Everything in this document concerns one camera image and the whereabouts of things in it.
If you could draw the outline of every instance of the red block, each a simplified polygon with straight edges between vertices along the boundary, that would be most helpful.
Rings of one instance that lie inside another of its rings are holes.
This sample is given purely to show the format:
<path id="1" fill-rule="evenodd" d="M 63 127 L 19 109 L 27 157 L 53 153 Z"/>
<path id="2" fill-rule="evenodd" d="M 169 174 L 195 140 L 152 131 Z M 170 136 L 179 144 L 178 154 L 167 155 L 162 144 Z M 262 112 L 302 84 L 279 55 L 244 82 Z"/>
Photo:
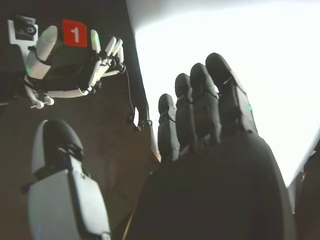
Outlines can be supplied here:
<path id="1" fill-rule="evenodd" d="M 65 45 L 74 47 L 87 47 L 87 27 L 79 21 L 63 19 L 63 42 Z"/>

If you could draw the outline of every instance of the brown floor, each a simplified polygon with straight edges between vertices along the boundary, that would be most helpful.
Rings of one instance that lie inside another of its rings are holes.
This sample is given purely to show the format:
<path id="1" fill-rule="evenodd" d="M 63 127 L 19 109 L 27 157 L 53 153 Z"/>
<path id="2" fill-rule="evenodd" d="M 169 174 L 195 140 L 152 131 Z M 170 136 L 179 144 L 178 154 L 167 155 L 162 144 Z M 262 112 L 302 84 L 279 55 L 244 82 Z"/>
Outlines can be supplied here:
<path id="1" fill-rule="evenodd" d="M 95 96 L 56 99 L 55 105 L 42 110 L 29 109 L 29 104 L 16 100 L 0 117 L 1 239 L 32 239 L 27 196 L 20 186 L 33 180 L 33 138 L 45 119 L 65 120 L 79 135 L 83 165 L 100 185 L 114 229 L 132 210 L 149 172 L 158 167 L 151 151 L 151 129 L 135 132 L 126 123 L 131 111 L 126 79 L 106 78 Z"/>

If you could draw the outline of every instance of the camera lens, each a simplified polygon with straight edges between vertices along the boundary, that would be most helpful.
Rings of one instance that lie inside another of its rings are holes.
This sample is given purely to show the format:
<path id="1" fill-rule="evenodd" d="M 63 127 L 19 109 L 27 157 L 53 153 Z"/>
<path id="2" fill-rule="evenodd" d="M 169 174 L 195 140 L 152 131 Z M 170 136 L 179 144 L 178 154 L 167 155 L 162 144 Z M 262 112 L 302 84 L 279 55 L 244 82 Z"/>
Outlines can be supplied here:
<path id="1" fill-rule="evenodd" d="M 23 28 L 23 31 L 29 37 L 32 37 L 37 33 L 36 27 L 33 26 L 32 24 L 25 25 L 24 28 Z"/>

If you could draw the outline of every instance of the back of robotic hand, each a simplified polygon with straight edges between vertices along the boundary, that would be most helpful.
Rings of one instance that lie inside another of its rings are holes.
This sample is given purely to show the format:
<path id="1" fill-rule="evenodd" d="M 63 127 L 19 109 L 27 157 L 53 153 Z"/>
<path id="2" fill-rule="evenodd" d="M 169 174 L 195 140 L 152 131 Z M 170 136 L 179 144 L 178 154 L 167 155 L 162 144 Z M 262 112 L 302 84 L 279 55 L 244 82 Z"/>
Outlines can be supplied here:
<path id="1" fill-rule="evenodd" d="M 64 19 L 62 27 L 51 25 L 39 38 L 33 36 L 33 41 L 17 39 L 12 20 L 8 21 L 8 30 L 10 45 L 20 48 L 16 58 L 23 58 L 25 71 L 23 75 L 5 75 L 8 80 L 2 82 L 10 84 L 2 88 L 4 94 L 0 96 L 3 98 L 0 102 L 9 101 L 9 95 L 5 93 L 13 92 L 11 98 L 29 97 L 31 108 L 42 109 L 45 105 L 53 105 L 53 98 L 76 98 L 95 93 L 101 88 L 102 77 L 126 70 L 123 41 L 113 36 L 103 50 L 97 31 L 87 30 L 81 22 Z"/>
<path id="2" fill-rule="evenodd" d="M 295 240 L 279 167 L 225 59 L 212 53 L 178 75 L 175 93 L 176 108 L 159 99 L 160 168 L 123 239 Z"/>

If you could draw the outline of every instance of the white robotic hand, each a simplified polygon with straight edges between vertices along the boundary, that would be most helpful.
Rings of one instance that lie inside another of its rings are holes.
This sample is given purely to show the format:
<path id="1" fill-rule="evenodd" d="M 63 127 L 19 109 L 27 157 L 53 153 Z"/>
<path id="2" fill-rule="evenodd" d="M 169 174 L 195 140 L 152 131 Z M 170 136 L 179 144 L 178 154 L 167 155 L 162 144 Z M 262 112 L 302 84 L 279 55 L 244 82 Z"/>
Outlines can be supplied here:
<path id="1" fill-rule="evenodd" d="M 78 28 L 74 28 L 71 32 L 74 33 L 75 41 L 78 43 Z M 100 86 L 102 77 L 124 73 L 126 70 L 123 64 L 123 41 L 112 37 L 105 50 L 101 50 L 99 35 L 93 29 L 89 31 L 87 38 L 91 44 L 87 47 L 85 42 L 85 48 L 79 47 L 80 51 L 86 52 L 85 61 L 76 70 L 73 63 L 54 69 L 52 66 L 56 55 L 63 58 L 64 50 L 71 48 L 63 44 L 60 35 L 59 29 L 51 25 L 41 34 L 36 45 L 28 48 L 29 53 L 24 61 L 26 68 L 24 83 L 26 93 L 32 102 L 31 108 L 42 109 L 45 105 L 53 105 L 53 98 L 86 96 L 94 91 L 96 86 Z"/>

